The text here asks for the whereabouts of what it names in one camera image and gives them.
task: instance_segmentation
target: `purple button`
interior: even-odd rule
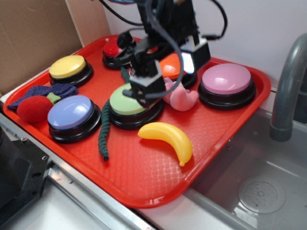
[[[89,98],[81,95],[67,97],[56,103],[48,113],[48,122],[59,130],[74,128],[86,121],[93,111]]]
[[[251,75],[247,68],[238,64],[220,64],[206,70],[202,83],[206,90],[220,95],[230,95],[246,89]]]

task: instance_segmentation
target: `metal sink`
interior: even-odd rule
[[[259,109],[194,181],[185,196],[213,201],[240,229],[307,228],[307,126],[294,123],[292,138],[269,137],[271,114]]]

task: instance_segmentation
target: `cardboard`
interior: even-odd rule
[[[82,45],[65,0],[0,1],[0,93]]]
[[[99,0],[66,0],[82,46],[110,35],[104,7]]]

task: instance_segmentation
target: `toy banana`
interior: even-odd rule
[[[188,136],[178,127],[164,123],[152,122],[144,125],[138,132],[144,139],[163,140],[175,150],[181,167],[191,159],[193,146]]]

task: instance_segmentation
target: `red tray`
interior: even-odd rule
[[[112,92],[125,83],[119,70],[106,69],[102,63],[103,47],[114,37],[101,38],[77,52],[94,68],[94,76],[79,88],[79,94],[89,97],[100,108]],[[206,69],[221,63],[228,62],[212,58],[206,67],[199,71],[198,82],[192,90],[197,89]],[[247,68],[254,78],[257,92],[254,101],[244,108],[219,111],[210,109],[198,101],[191,110],[178,112],[165,104],[159,121],[181,128],[191,139],[194,148],[192,159],[185,167],[179,166],[176,153],[169,144],[141,139],[137,135],[137,130],[122,130],[111,125],[107,140],[110,159],[104,162],[98,151],[100,129],[81,142],[58,144],[48,132],[47,121],[30,125],[23,122],[16,113],[6,109],[8,104],[22,97],[32,86],[50,86],[48,70],[11,95],[4,105],[4,112],[122,204],[133,208],[156,207],[183,194],[269,96],[271,83],[268,77],[257,69]]]

